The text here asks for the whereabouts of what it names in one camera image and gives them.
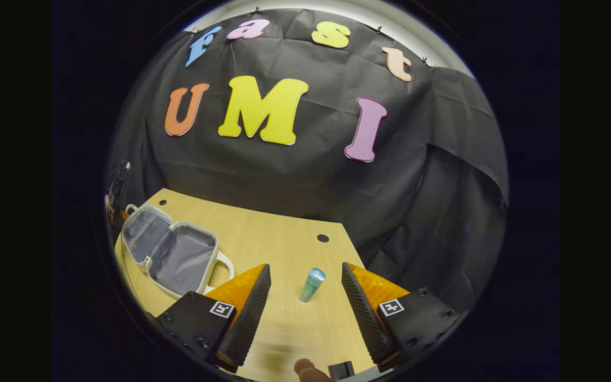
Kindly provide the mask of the blue capped clear bottle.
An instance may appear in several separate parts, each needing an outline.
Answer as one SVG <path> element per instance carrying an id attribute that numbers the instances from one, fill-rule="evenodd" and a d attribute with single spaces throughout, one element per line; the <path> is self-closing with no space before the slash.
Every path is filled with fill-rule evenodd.
<path id="1" fill-rule="evenodd" d="M 324 283 L 325 279 L 326 274 L 324 271 L 317 267 L 311 268 L 308 271 L 308 276 L 299 295 L 299 300 L 304 303 L 309 302 Z"/>

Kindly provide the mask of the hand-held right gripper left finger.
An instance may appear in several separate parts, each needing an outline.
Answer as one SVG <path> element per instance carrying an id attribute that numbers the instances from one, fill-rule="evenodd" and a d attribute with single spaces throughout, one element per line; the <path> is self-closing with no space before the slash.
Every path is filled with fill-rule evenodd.
<path id="1" fill-rule="evenodd" d="M 206 294 L 184 293 L 156 325 L 184 353 L 235 373 L 252 346 L 271 285 L 269 264 L 259 264 Z"/>

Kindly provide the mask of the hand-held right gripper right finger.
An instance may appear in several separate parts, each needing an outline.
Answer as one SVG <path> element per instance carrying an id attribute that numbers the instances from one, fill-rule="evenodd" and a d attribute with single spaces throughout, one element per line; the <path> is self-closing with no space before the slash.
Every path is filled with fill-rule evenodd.
<path id="1" fill-rule="evenodd" d="M 342 286 L 380 372 L 426 359 L 461 322 L 427 288 L 409 292 L 352 263 L 342 264 Z"/>

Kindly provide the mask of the black backdrop cloth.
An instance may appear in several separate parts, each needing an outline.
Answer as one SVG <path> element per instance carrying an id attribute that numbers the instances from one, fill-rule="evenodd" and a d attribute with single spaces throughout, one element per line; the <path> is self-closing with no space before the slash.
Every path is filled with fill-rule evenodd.
<path id="1" fill-rule="evenodd" d="M 473 76 L 341 14 L 273 9 L 177 32 L 116 123 L 105 185 L 342 223 L 364 266 L 472 309 L 503 242 L 502 134 Z"/>

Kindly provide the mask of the white suitcase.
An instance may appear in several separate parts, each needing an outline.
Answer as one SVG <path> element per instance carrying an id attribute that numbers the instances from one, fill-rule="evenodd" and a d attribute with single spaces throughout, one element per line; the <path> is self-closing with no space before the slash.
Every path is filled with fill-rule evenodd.
<path id="1" fill-rule="evenodd" d="M 173 298 L 213 291 L 209 281 L 216 263 L 227 266 L 231 280 L 236 276 L 215 234 L 193 223 L 175 222 L 157 206 L 133 210 L 120 235 L 134 264 Z"/>

